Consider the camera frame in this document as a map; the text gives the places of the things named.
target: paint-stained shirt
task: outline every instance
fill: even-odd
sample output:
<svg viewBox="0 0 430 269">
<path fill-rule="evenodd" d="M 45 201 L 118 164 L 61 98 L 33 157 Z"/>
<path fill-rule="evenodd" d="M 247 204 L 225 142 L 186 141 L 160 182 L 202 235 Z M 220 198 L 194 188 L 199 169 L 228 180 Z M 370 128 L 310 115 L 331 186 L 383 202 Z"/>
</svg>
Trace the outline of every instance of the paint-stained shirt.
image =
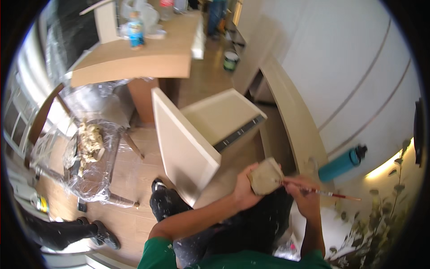
<svg viewBox="0 0 430 269">
<path fill-rule="evenodd" d="M 172 241 L 154 237 L 146 241 L 138 269 L 176 268 L 176 256 Z M 320 250 L 306 254 L 299 262 L 285 260 L 260 252 L 244 250 L 233 254 L 214 255 L 190 265 L 190 269 L 236 269 L 236 268 L 279 268 L 279 269 L 330 269 Z"/>
</svg>

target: chair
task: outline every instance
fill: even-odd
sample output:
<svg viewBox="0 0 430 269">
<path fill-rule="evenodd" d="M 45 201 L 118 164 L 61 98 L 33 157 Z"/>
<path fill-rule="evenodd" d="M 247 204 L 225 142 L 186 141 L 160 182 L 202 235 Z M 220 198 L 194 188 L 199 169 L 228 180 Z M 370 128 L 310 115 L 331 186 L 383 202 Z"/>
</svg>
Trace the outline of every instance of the chair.
<svg viewBox="0 0 430 269">
<path fill-rule="evenodd" d="M 61 99 L 59 93 L 64 88 L 63 84 L 58 85 L 53 92 L 48 96 L 46 101 L 41 106 L 34 122 L 30 128 L 28 141 L 33 145 L 31 156 L 26 156 L 25 165 L 31 166 L 39 173 L 56 180 L 62 184 L 64 188 L 71 191 L 77 197 L 86 202 L 100 201 L 101 203 L 114 204 L 120 207 L 139 207 L 139 203 L 111 193 L 109 185 L 112 181 L 112 172 L 114 170 L 115 159 L 120 144 L 120 139 L 123 138 L 130 148 L 144 159 L 143 154 L 139 151 L 136 144 L 126 133 L 126 129 L 120 125 L 108 122 L 103 119 L 96 119 L 88 122 L 89 124 L 96 123 L 101 127 L 101 135 L 103 137 L 103 146 L 105 152 L 101 159 L 94 163 L 88 163 L 85 167 L 83 176 L 77 176 L 71 173 L 70 169 L 64 168 L 64 174 L 57 169 L 50 167 L 50 155 L 54 145 L 59 142 L 58 130 L 55 127 L 51 131 L 41 136 L 43 126 L 48 117 L 54 98 L 57 98 L 66 113 L 78 125 L 78 120 L 73 117 L 70 109 Z M 67 148 L 76 147 L 77 139 L 69 139 Z"/>
</svg>

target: black sneaker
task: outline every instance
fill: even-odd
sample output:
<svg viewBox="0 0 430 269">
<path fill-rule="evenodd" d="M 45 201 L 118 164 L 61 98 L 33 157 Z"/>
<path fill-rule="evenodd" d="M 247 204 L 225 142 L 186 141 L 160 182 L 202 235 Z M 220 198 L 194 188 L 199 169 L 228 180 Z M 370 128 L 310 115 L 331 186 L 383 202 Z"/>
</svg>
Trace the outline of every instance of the black sneaker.
<svg viewBox="0 0 430 269">
<path fill-rule="evenodd" d="M 92 222 L 92 224 L 97 225 L 98 231 L 97 235 L 95 236 L 97 239 L 102 240 L 106 245 L 115 250 L 121 248 L 118 238 L 111 231 L 109 231 L 100 220 L 95 220 Z"/>
<path fill-rule="evenodd" d="M 79 222 L 79 224 L 89 224 L 88 219 L 86 217 L 84 217 L 84 216 L 80 216 L 79 218 L 76 219 L 76 221 Z M 103 245 L 103 241 L 102 240 L 99 240 L 99 239 L 97 239 L 95 237 L 91 237 L 90 239 L 97 246 Z"/>
<path fill-rule="evenodd" d="M 154 179 L 151 185 L 152 193 L 154 193 L 156 190 L 160 188 L 167 188 L 166 185 L 163 183 L 163 181 L 159 178 Z"/>
</svg>

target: white wall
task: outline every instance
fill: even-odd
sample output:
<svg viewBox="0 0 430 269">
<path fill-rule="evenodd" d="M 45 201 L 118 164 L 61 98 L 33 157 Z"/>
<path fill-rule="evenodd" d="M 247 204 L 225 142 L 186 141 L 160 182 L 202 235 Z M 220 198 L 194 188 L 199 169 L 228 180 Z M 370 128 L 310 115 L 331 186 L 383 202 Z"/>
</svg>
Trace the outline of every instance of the white wall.
<svg viewBox="0 0 430 269">
<path fill-rule="evenodd" d="M 261 14 L 281 28 L 272 54 L 306 103 L 329 160 L 358 143 L 369 148 L 362 165 L 335 182 L 367 174 L 413 136 L 417 74 L 413 62 L 406 70 L 407 45 L 378 1 L 267 0 Z"/>
</svg>

